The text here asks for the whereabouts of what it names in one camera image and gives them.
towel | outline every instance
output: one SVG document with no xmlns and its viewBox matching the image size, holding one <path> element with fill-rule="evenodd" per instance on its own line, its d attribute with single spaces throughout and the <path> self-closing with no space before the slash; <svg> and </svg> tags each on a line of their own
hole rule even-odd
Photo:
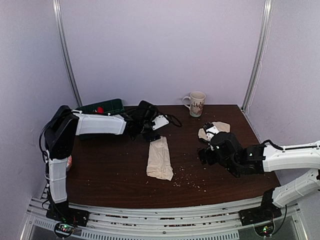
<svg viewBox="0 0 320 240">
<path fill-rule="evenodd" d="M 146 174 L 149 177 L 169 181 L 171 181 L 174 176 L 173 169 L 170 164 L 167 138 L 165 136 L 150 142 Z"/>
</svg>

green box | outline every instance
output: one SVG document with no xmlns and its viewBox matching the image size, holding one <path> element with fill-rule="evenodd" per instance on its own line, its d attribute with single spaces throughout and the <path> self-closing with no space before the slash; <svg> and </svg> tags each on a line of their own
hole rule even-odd
<svg viewBox="0 0 320 240">
<path fill-rule="evenodd" d="M 122 100 L 120 98 L 108 100 L 108 101 L 101 101 L 85 106 L 78 107 L 76 110 L 82 111 L 84 114 L 92 114 L 97 111 L 98 107 L 103 109 L 103 114 L 121 114 L 125 111 L 124 106 L 122 104 Z"/>
</svg>

mug handle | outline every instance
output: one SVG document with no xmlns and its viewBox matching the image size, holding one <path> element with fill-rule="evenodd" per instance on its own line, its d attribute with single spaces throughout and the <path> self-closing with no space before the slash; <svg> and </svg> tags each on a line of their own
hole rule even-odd
<svg viewBox="0 0 320 240">
<path fill-rule="evenodd" d="M 189 96 L 185 96 L 184 98 L 182 98 L 182 104 L 185 105 L 188 109 L 190 109 L 190 106 L 184 103 L 185 99 L 189 99 L 189 101 L 191 102 L 191 98 Z"/>
</svg>

metal pole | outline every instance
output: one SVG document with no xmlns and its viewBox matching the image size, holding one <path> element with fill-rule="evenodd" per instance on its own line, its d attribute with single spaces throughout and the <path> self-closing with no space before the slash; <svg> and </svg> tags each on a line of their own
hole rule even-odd
<svg viewBox="0 0 320 240">
<path fill-rule="evenodd" d="M 58 27 L 64 63 L 65 63 L 65 68 L 68 74 L 69 82 L 71 84 L 71 88 L 72 88 L 74 98 L 76 100 L 76 104 L 78 105 L 78 107 L 82 107 L 79 90 L 77 88 L 74 72 L 72 70 L 72 66 L 70 62 L 70 56 L 68 52 L 65 30 L 64 30 L 62 15 L 61 15 L 60 0 L 53 0 L 53 10 L 54 10 L 56 24 Z"/>
<path fill-rule="evenodd" d="M 273 3 L 274 3 L 274 0 L 264 1 L 264 11 L 262 16 L 260 37 L 259 37 L 258 47 L 256 50 L 256 55 L 253 63 L 251 76 L 250 76 L 249 85 L 246 90 L 246 94 L 245 94 L 243 105 L 242 105 L 243 112 L 247 112 L 248 110 L 250 101 L 253 97 L 255 85 L 259 77 L 259 71 L 260 71 L 259 66 L 261 64 L 262 55 L 266 47 L 266 40 L 267 40 L 269 26 L 270 26 L 271 10 L 272 10 Z"/>
</svg>

metal frame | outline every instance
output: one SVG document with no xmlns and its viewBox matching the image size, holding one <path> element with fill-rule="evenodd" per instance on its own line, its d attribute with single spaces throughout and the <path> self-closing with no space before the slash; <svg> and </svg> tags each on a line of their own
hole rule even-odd
<svg viewBox="0 0 320 240">
<path fill-rule="evenodd" d="M 261 60 L 262 56 L 266 47 L 266 41 L 268 37 L 270 21 L 271 21 L 271 11 L 274 4 L 274 0 L 265 0 L 264 1 L 264 10 L 262 16 L 262 23 L 261 23 L 261 30 L 260 30 L 260 37 L 258 42 L 258 47 L 256 50 L 256 55 L 253 63 L 253 68 L 250 76 L 250 81 L 248 88 L 246 90 L 246 94 L 244 97 L 242 110 L 246 113 L 248 111 L 248 107 L 250 105 L 250 101 L 253 97 L 255 92 L 255 86 L 257 84 L 260 70 L 261 70 Z"/>
<path fill-rule="evenodd" d="M 65 68 L 71 84 L 72 92 L 75 97 L 77 106 L 82 107 L 82 101 L 80 98 L 79 90 L 76 84 L 74 72 L 72 70 L 72 65 L 70 62 L 70 56 L 68 52 L 67 41 L 66 41 L 65 30 L 64 30 L 63 20 L 62 20 L 61 8 L 60 8 L 60 0 L 53 0 L 53 10 L 54 10 L 54 16 L 56 20 L 56 25 L 57 25 L 59 36 L 60 36 Z"/>
<path fill-rule="evenodd" d="M 47 190 L 44 189 L 40 199 L 31 199 L 20 240 L 30 239 L 33 226 L 53 231 L 57 222 L 46 218 L 45 209 L 49 204 L 43 204 Z M 157 209 L 91 207 L 71 203 L 72 208 L 90 212 L 87 227 L 78 227 L 72 236 L 86 240 L 238 240 L 238 230 L 252 228 L 252 225 L 242 226 L 238 211 L 257 207 L 261 200 L 256 197 L 214 205 Z M 292 217 L 299 239 L 307 240 L 305 222 L 296 203 L 288 206 L 287 216 Z"/>
</svg>

